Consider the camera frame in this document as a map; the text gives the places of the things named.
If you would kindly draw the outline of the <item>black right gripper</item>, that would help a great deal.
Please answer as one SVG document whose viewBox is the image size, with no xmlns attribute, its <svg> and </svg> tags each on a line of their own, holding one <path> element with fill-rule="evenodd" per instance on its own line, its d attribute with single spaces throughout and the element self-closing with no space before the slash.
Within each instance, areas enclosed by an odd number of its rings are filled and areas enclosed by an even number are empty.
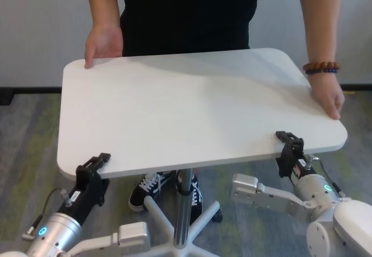
<svg viewBox="0 0 372 257">
<path fill-rule="evenodd" d="M 281 178 L 287 177 L 293 185 L 309 174 L 313 174 L 313 168 L 307 167 L 307 161 L 303 153 L 304 140 L 298 138 L 293 133 L 286 131 L 276 131 L 276 137 L 285 144 L 276 162 Z"/>
</svg>

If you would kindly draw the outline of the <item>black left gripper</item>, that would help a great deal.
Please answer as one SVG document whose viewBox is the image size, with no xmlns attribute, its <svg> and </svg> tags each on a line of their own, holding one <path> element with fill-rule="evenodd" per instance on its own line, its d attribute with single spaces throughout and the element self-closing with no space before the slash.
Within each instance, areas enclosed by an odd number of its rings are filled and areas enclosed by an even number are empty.
<svg viewBox="0 0 372 257">
<path fill-rule="evenodd" d="M 73 218 L 79 225 L 83 225 L 95 205 L 102 206 L 105 202 L 105 194 L 110 184 L 109 179 L 93 177 L 91 179 L 80 179 L 90 174 L 97 174 L 111 158 L 111 154 L 100 153 L 93 156 L 83 165 L 76 168 L 76 183 L 70 192 L 70 197 L 79 191 L 80 193 L 72 202 L 71 206 L 62 204 L 58 213 L 62 213 Z"/>
</svg>

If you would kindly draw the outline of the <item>person's left hand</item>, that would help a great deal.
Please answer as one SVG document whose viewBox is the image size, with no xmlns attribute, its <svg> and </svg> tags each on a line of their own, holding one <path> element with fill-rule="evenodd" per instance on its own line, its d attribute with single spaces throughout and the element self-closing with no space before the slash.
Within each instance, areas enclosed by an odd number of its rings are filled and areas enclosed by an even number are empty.
<svg viewBox="0 0 372 257">
<path fill-rule="evenodd" d="M 326 114 L 334 120 L 341 118 L 345 102 L 344 93 L 334 73 L 318 73 L 307 77 L 314 97 Z"/>
</svg>

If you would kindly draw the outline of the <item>person's right hand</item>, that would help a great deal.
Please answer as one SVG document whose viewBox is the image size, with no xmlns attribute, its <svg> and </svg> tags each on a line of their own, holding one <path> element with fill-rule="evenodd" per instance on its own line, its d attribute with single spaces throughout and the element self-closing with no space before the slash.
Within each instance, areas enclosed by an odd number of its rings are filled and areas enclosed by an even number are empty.
<svg viewBox="0 0 372 257">
<path fill-rule="evenodd" d="M 123 52 L 123 35 L 120 27 L 95 24 L 85 44 L 85 65 L 89 69 L 94 59 L 121 57 Z"/>
</svg>

